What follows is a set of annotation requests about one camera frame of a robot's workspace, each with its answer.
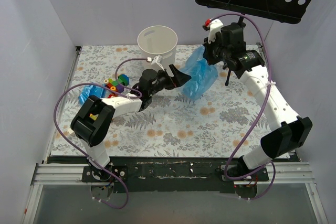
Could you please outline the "blue plastic trash bag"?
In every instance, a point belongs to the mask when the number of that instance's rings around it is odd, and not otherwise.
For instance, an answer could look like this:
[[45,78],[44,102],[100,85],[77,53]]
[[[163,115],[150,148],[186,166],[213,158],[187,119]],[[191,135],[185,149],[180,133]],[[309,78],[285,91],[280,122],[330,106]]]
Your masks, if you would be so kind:
[[196,48],[180,70],[191,76],[191,79],[182,86],[181,93],[193,101],[199,99],[218,78],[217,68],[208,65],[207,60],[203,58],[204,52],[204,46]]

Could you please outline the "blue bag piece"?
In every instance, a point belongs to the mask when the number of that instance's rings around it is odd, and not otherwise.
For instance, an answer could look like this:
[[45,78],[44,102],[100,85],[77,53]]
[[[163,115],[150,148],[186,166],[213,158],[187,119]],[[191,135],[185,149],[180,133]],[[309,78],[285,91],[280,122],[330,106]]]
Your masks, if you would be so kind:
[[94,85],[84,86],[81,93],[79,94],[79,104],[83,105],[91,95],[95,95],[98,98],[104,98],[105,93],[106,90],[104,88]]

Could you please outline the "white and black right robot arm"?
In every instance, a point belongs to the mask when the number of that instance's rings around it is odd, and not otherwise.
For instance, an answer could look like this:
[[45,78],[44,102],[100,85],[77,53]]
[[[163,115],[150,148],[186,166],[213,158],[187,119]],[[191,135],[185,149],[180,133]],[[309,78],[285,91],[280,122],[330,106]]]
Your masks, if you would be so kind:
[[209,32],[203,43],[203,57],[209,65],[223,62],[236,75],[255,97],[271,129],[257,147],[227,170],[229,177],[248,181],[262,165],[300,148],[311,131],[312,122],[308,117],[300,117],[268,79],[266,63],[259,52],[246,48],[245,26],[242,21],[228,26],[218,19],[207,21],[203,26]]

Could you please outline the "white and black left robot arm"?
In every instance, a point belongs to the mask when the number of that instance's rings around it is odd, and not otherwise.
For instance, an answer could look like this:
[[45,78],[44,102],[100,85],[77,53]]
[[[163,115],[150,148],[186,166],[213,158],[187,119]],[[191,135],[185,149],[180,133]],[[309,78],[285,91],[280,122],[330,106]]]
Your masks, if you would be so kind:
[[110,158],[103,143],[112,120],[123,114],[143,111],[152,102],[153,95],[163,89],[182,87],[192,78],[173,64],[169,68],[172,76],[162,69],[144,70],[137,85],[126,95],[103,99],[90,96],[72,120],[70,128],[84,144],[89,163],[95,167],[93,175],[98,181],[106,182],[112,175],[107,166]]

